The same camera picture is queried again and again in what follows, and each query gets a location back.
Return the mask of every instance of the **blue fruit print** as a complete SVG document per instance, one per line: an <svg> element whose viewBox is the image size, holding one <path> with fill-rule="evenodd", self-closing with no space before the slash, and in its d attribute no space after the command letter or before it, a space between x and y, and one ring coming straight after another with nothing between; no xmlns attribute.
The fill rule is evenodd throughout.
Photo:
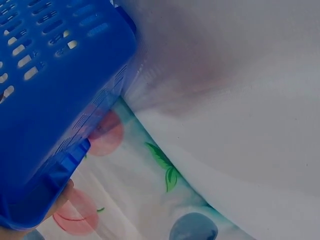
<svg viewBox="0 0 320 240"><path fill-rule="evenodd" d="M174 223L169 240L215 240L217 235L218 228L210 218L191 212Z"/></svg>
<svg viewBox="0 0 320 240"><path fill-rule="evenodd" d="M35 229L29 232L22 240L45 240L45 238Z"/></svg>
<svg viewBox="0 0 320 240"><path fill-rule="evenodd" d="M212 232L212 235L209 236L206 240L215 240L216 237L217 237L217 232L216 231L211 231Z"/></svg>

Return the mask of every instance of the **basket hole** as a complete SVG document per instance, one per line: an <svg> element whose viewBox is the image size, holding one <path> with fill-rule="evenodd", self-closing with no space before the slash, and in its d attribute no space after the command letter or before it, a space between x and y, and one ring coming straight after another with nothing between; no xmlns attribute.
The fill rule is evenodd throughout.
<svg viewBox="0 0 320 240"><path fill-rule="evenodd" d="M10 2L10 0L4 0L0 2L0 8L2 8L6 3Z"/></svg>
<svg viewBox="0 0 320 240"><path fill-rule="evenodd" d="M18 41L21 37L23 37L25 34L27 33L26 29L23 29L22 31L20 31L18 34L16 34L15 36L11 37L8 40L8 45L12 45L14 44L16 41Z"/></svg>
<svg viewBox="0 0 320 240"><path fill-rule="evenodd" d="M6 30L4 30L4 35L7 36L9 33L11 33L13 30L15 30L19 25L22 24L22 20L17 21L12 26L8 27Z"/></svg>
<svg viewBox="0 0 320 240"><path fill-rule="evenodd" d="M37 10L34 10L32 12L32 14L37 15L37 14L41 13L43 10L46 10L47 8L49 8L51 5L52 5L52 3L50 1L48 1L45 5L41 6Z"/></svg>
<svg viewBox="0 0 320 240"><path fill-rule="evenodd" d="M36 66L32 67L29 71L24 74L24 80L28 81L33 78L39 72Z"/></svg>
<svg viewBox="0 0 320 240"><path fill-rule="evenodd" d="M55 55L57 57L62 56L63 54L67 53L71 49L74 49L78 45L78 42L75 40L69 41L66 45L64 45L62 48L60 48L58 51L56 51Z"/></svg>
<svg viewBox="0 0 320 240"><path fill-rule="evenodd" d="M8 73L4 73L2 76L0 76L0 84L3 84L8 79Z"/></svg>
<svg viewBox="0 0 320 240"><path fill-rule="evenodd" d="M68 5L67 7L68 8L73 8L79 4L82 4L83 3L83 0L72 0Z"/></svg>
<svg viewBox="0 0 320 240"><path fill-rule="evenodd" d="M86 14L92 11L93 9L95 9L95 7L92 4L88 4L86 6L79 8L77 11L75 11L74 16L76 17L81 16L83 14Z"/></svg>
<svg viewBox="0 0 320 240"><path fill-rule="evenodd" d="M94 21L96 21L98 18L99 18L99 15L97 13L92 14L92 15L88 16L87 18L83 19L80 22L80 25L82 25L82 26L89 25L89 24L93 23Z"/></svg>
<svg viewBox="0 0 320 240"><path fill-rule="evenodd" d="M89 35L89 37L93 37L93 36L95 36L95 35L97 35L97 34L99 34L99 33L104 32L107 28L108 28L108 24L102 23L101 25L92 28L92 29L88 32L88 35Z"/></svg>
<svg viewBox="0 0 320 240"><path fill-rule="evenodd" d="M2 104L13 92L15 91L14 86L9 86L3 93L0 93L0 104Z"/></svg>
<svg viewBox="0 0 320 240"><path fill-rule="evenodd" d="M69 30L62 31L55 35L50 41L49 44L53 45L56 44L59 40L64 39L70 35Z"/></svg>
<svg viewBox="0 0 320 240"><path fill-rule="evenodd" d="M31 2L29 2L28 6L32 7L33 5L35 5L35 4L39 3L39 2L41 2L41 0L32 0Z"/></svg>
<svg viewBox="0 0 320 240"><path fill-rule="evenodd" d="M32 60L30 55L25 56L24 58L20 59L18 62L18 67L22 68L25 66L27 63L29 63Z"/></svg>
<svg viewBox="0 0 320 240"><path fill-rule="evenodd" d="M41 17L37 23L38 24L43 24L45 21L53 18L54 16L56 16L58 14L58 12L56 10L49 12L47 15Z"/></svg>
<svg viewBox="0 0 320 240"><path fill-rule="evenodd" d="M54 23L52 23L51 25L47 26L44 30L43 33L47 34L50 33L52 30L58 28L60 25L62 25L63 21L60 19L58 21L55 21Z"/></svg>
<svg viewBox="0 0 320 240"><path fill-rule="evenodd" d="M11 14L6 20L4 20L3 22L1 22L0 25L1 25L1 26L6 25L6 24L9 23L12 19L14 19L16 16L18 16L18 13L17 13L17 12Z"/></svg>
<svg viewBox="0 0 320 240"><path fill-rule="evenodd" d="M67 45L70 49L74 49L78 45L78 43L77 43L77 41L73 40L73 41L68 42Z"/></svg>
<svg viewBox="0 0 320 240"><path fill-rule="evenodd" d="M31 40L27 40L25 41L23 44L20 44L19 46L17 46L13 51L12 51L12 55L13 56L17 56L19 53L21 53L23 50L25 50L30 44L31 44Z"/></svg>
<svg viewBox="0 0 320 240"><path fill-rule="evenodd" d="M6 7L5 9L3 9L2 11L0 11L0 16L5 15L7 12L9 12L11 9L15 8L15 4L11 4L8 7Z"/></svg>

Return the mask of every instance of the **hand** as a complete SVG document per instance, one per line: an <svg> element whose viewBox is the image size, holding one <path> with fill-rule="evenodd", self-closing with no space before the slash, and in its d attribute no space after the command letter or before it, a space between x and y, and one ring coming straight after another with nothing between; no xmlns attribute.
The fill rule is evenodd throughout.
<svg viewBox="0 0 320 240"><path fill-rule="evenodd" d="M68 201L68 196L72 192L73 188L74 188L74 182L70 179L67 185L65 186L63 192L61 193L61 195L58 197L58 199L52 205L48 213L45 215L45 218L43 219L43 221L50 218L59 208L61 208ZM25 235L27 235L32 230L33 229L29 229L28 231L14 231L14 230L0 227L0 240L21 240Z"/></svg>

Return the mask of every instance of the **fruit print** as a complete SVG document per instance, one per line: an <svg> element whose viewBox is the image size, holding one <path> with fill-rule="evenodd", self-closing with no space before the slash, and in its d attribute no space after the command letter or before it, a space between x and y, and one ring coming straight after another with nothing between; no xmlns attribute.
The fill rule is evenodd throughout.
<svg viewBox="0 0 320 240"><path fill-rule="evenodd" d="M160 167L162 167L165 172L165 186L166 192L170 192L176 186L178 182L178 178L181 177L181 174L175 168L175 166L171 163L169 158L164 154L164 152L157 146L146 142L145 145L150 150L153 158L158 163Z"/></svg>
<svg viewBox="0 0 320 240"><path fill-rule="evenodd" d="M88 139L91 155L102 157L114 152L124 140L124 126L117 113L109 111Z"/></svg>
<svg viewBox="0 0 320 240"><path fill-rule="evenodd" d="M53 219L70 235L86 236L96 230L98 213L104 209L97 210L94 201L86 193L74 188L66 204L53 214Z"/></svg>

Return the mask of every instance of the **bedsheet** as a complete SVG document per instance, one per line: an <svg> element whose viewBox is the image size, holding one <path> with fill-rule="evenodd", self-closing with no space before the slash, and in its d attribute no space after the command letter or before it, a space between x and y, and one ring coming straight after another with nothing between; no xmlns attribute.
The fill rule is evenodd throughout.
<svg viewBox="0 0 320 240"><path fill-rule="evenodd" d="M89 139L70 200L25 239L253 240L191 188L122 99Z"/></svg>

